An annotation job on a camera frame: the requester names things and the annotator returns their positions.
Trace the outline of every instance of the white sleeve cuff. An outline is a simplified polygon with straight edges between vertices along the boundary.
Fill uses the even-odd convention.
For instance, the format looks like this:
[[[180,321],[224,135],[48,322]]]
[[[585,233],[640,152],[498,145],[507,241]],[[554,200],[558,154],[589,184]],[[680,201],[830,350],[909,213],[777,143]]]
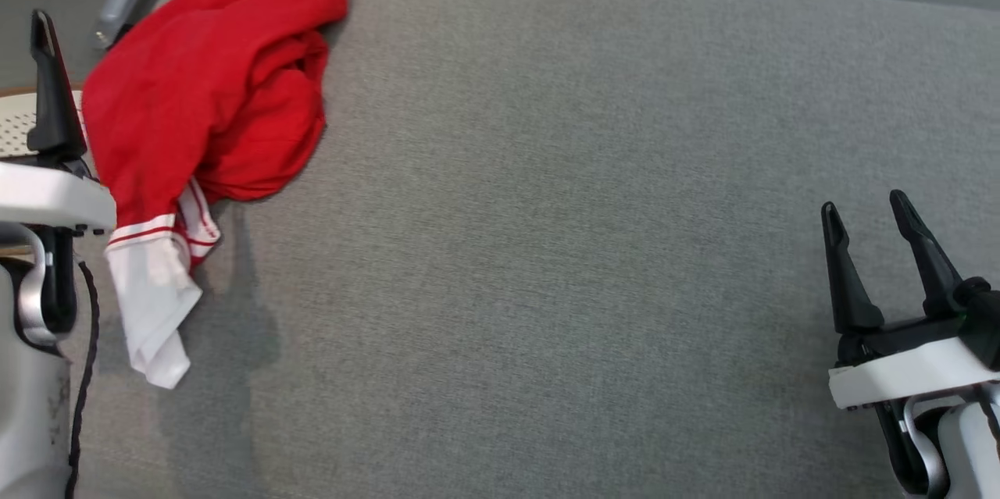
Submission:
[[[191,366],[177,327],[201,289],[188,275],[190,254],[182,236],[162,232],[129,241],[105,251],[129,362],[150,384],[172,389]]]

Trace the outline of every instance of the clothing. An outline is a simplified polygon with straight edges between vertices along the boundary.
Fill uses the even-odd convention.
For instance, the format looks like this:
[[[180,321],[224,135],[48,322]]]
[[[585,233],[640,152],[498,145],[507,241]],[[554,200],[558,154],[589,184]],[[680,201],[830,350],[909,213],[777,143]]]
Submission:
[[[118,204],[105,255],[132,366],[173,387],[189,363],[176,333],[201,295],[190,268],[219,231],[208,205],[277,192],[324,127],[328,47],[317,27],[347,0],[172,0],[86,80],[83,116]]]

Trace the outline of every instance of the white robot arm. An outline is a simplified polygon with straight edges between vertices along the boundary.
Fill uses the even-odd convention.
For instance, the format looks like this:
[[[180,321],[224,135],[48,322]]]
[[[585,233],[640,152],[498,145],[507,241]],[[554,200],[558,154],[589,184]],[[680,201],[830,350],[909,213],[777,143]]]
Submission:
[[[0,257],[0,499],[72,496],[79,447],[71,437],[83,400],[71,428],[69,363],[57,343],[76,320],[73,239],[115,222],[111,194],[83,163],[86,144],[43,12],[32,16],[31,50],[35,128],[23,150],[0,158],[0,256],[19,254]]]
[[[1000,497],[1000,292],[962,280],[902,191],[889,201],[927,295],[924,317],[885,324],[847,253],[833,203],[822,208],[838,361],[837,407],[874,409],[896,479],[911,496]],[[942,398],[961,405],[918,406]]]

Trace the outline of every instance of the black cable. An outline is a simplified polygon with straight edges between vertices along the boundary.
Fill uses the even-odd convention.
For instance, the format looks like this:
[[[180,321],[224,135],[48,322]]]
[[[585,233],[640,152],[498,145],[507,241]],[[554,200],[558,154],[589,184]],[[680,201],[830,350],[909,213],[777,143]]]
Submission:
[[[87,344],[87,357],[83,363],[83,376],[80,378],[80,391],[76,396],[76,407],[73,409],[73,428],[69,437],[69,480],[66,482],[66,499],[73,499],[76,492],[76,480],[80,476],[80,430],[83,428],[83,406],[87,402],[87,387],[94,375],[94,360],[97,359],[97,336],[100,331],[99,320],[101,308],[97,304],[97,288],[94,286],[94,275],[90,273],[87,264],[80,261],[80,271],[87,283],[87,293],[90,294],[90,342]]]
[[[1000,421],[997,421],[996,411],[993,411],[993,401],[982,384],[976,386],[974,391],[979,401],[979,407],[982,407],[983,414],[986,415],[986,424],[990,426],[993,439],[997,441],[997,458],[1000,459]]]

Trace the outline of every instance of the gray couch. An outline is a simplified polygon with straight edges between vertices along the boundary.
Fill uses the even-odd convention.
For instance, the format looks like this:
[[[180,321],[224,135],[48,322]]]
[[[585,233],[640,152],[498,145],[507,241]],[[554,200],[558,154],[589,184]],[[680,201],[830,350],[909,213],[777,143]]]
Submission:
[[[352,0],[327,36],[325,136],[214,208],[177,389],[129,369],[84,248],[80,496],[899,496],[828,393],[819,208],[889,319],[923,299],[892,188],[1000,280],[1000,14]]]

